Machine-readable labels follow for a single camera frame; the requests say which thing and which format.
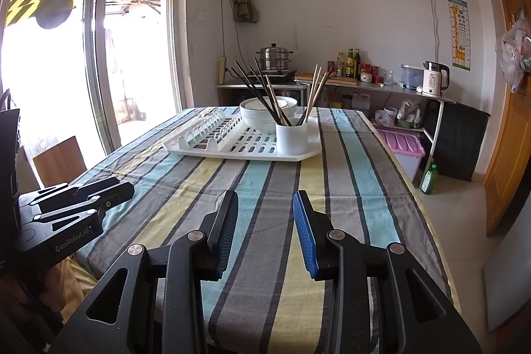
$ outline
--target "eye chart poster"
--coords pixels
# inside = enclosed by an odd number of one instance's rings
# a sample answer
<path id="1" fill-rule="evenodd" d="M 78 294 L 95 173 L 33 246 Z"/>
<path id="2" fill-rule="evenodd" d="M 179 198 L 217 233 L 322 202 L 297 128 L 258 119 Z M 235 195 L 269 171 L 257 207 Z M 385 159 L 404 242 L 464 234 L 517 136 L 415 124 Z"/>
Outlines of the eye chart poster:
<path id="1" fill-rule="evenodd" d="M 452 64 L 470 71 L 470 22 L 467 3 L 448 0 L 452 28 Z"/>

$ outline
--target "glass sliding door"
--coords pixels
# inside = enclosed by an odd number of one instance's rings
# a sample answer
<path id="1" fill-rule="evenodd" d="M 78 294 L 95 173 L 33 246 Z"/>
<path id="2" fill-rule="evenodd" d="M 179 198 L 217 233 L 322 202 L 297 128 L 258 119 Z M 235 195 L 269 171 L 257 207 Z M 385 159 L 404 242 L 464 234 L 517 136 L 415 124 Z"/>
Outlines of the glass sliding door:
<path id="1" fill-rule="evenodd" d="M 104 158 L 87 88 L 83 0 L 11 0 L 2 44 L 2 83 L 21 109 L 30 161 L 71 136 L 86 166 Z"/>
<path id="2" fill-rule="evenodd" d="M 100 38 L 105 39 L 106 74 L 124 145 L 176 114 L 166 27 L 161 17 L 164 0 L 105 2 L 104 34 Z"/>
<path id="3" fill-rule="evenodd" d="M 75 136 L 91 168 L 176 114 L 166 0 L 8 1 L 0 74 L 30 161 Z"/>

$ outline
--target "striped tablecloth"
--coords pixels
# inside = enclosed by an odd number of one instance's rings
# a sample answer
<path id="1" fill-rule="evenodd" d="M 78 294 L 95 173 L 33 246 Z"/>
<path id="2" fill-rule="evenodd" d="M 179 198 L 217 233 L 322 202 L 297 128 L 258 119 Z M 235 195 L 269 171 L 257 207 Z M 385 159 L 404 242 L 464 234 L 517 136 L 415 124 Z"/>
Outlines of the striped tablecloth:
<path id="1" fill-rule="evenodd" d="M 105 233 L 78 252 L 96 277 L 132 243 L 155 248 L 197 229 L 225 190 L 234 189 L 240 210 L 228 269 L 221 281 L 202 283 L 209 339 L 246 354 L 321 352 L 331 285 L 314 282 L 304 268 L 290 211 L 294 192 L 304 189 L 315 210 L 359 241 L 404 244 L 457 300 L 414 188 L 362 115 L 314 110 L 322 154 L 298 163 L 168 154 L 161 139 L 204 110 L 185 110 L 78 179 L 117 176 L 135 185 L 134 197 L 108 212 Z"/>

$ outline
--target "pink storage box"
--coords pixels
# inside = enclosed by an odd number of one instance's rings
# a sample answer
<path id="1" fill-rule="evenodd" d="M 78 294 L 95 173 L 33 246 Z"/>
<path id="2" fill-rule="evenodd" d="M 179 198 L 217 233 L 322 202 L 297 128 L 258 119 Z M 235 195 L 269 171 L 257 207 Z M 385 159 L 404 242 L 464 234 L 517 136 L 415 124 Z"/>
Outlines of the pink storage box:
<path id="1" fill-rule="evenodd" d="M 420 160 L 425 152 L 417 137 L 402 132 L 379 129 L 378 132 L 395 154 L 400 165 L 411 181 L 415 178 Z"/>

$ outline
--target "white kettle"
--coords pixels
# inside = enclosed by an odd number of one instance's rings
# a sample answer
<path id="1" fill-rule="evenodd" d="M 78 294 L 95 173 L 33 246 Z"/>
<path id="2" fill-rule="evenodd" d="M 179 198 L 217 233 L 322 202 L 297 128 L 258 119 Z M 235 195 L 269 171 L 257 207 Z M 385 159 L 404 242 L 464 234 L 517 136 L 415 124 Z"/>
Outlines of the white kettle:
<path id="1" fill-rule="evenodd" d="M 424 82 L 422 93 L 430 97 L 440 97 L 441 91 L 448 89 L 450 85 L 450 69 L 441 63 L 424 62 Z M 442 84 L 442 71 L 446 72 L 446 84 Z"/>

